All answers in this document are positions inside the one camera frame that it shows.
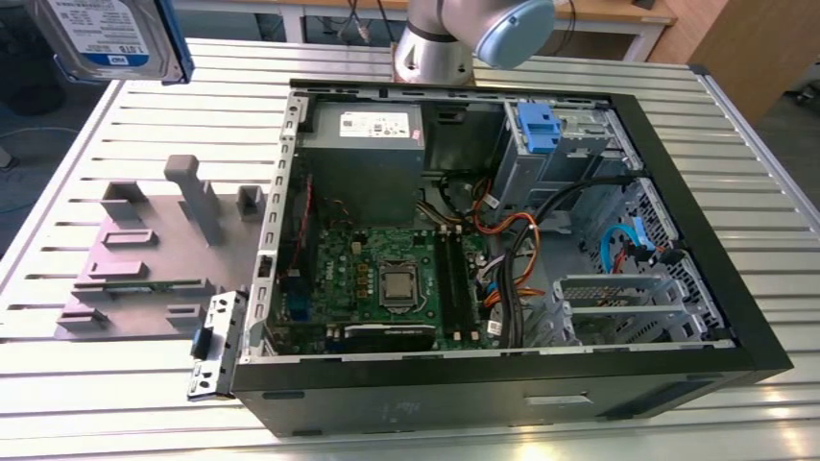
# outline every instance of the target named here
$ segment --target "floor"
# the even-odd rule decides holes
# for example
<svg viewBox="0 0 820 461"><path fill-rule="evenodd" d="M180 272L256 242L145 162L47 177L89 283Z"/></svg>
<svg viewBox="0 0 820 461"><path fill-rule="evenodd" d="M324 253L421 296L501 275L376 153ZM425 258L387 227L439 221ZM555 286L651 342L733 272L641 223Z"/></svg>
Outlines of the floor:
<svg viewBox="0 0 820 461"><path fill-rule="evenodd" d="M0 256L105 89L103 85L68 83L64 88L65 103L47 115L15 115L0 103L0 146L19 160L16 167L0 171Z"/></svg>
<svg viewBox="0 0 820 461"><path fill-rule="evenodd" d="M808 199L820 207L820 111L780 98L755 127Z"/></svg>

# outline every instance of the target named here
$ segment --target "motherboard chip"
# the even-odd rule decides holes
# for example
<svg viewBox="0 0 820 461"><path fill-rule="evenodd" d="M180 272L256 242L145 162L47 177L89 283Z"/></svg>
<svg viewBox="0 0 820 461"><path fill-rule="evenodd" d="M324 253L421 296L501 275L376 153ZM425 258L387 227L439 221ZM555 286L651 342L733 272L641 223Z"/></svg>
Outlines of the motherboard chip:
<svg viewBox="0 0 820 461"><path fill-rule="evenodd" d="M411 274L384 274L384 298L387 300L408 300L412 298Z"/></svg>

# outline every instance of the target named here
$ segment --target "metal bracket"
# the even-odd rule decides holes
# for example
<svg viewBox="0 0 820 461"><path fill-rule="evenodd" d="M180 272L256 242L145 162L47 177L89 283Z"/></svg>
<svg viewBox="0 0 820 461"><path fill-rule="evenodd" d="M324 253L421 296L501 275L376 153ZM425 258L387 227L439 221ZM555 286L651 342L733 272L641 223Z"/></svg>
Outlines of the metal bracket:
<svg viewBox="0 0 820 461"><path fill-rule="evenodd" d="M188 400L233 399L231 381L240 351L247 293L231 291L211 298L205 324L193 335L193 371Z"/></svg>

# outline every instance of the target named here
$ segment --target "sticker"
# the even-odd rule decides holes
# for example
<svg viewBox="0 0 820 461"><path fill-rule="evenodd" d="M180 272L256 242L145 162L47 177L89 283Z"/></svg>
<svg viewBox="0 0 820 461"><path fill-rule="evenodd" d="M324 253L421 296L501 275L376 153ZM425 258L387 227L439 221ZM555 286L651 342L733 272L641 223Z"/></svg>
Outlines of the sticker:
<svg viewBox="0 0 820 461"><path fill-rule="evenodd" d="M340 117L341 137L411 137L411 121L400 112L345 112Z"/></svg>
<svg viewBox="0 0 820 461"><path fill-rule="evenodd" d="M575 403L592 403L585 394L579 396L548 396L548 397L527 397L524 402L528 405L569 405Z"/></svg>
<svg viewBox="0 0 820 461"><path fill-rule="evenodd" d="M487 332L493 336L501 336L501 322L491 320L487 322Z"/></svg>
<svg viewBox="0 0 820 461"><path fill-rule="evenodd" d="M128 65L128 58L124 56L108 56L108 62L112 65Z"/></svg>
<svg viewBox="0 0 820 461"><path fill-rule="evenodd" d="M75 48L104 65L143 65L148 47L128 7L117 0L49 0Z"/></svg>
<svg viewBox="0 0 820 461"><path fill-rule="evenodd" d="M496 199L492 195L487 194L487 196L484 197L484 202L489 205L491 208L497 208L499 205L501 204L501 202L499 202L499 199Z"/></svg>

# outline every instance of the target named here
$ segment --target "aluminum profile table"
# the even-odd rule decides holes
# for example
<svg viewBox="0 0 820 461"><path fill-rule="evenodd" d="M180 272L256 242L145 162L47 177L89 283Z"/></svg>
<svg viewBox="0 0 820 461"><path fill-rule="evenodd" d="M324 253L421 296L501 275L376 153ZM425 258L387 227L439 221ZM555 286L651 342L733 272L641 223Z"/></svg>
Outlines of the aluminum profile table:
<svg viewBox="0 0 820 461"><path fill-rule="evenodd" d="M635 422L277 440L237 401L188 403L187 341L51 341L111 180L164 181L193 154L219 192L273 176L288 80L389 81L387 50L192 39L191 85L115 82L0 261L0 457L805 459L820 456L817 212L709 77L537 58L480 85L635 94L796 369Z"/></svg>

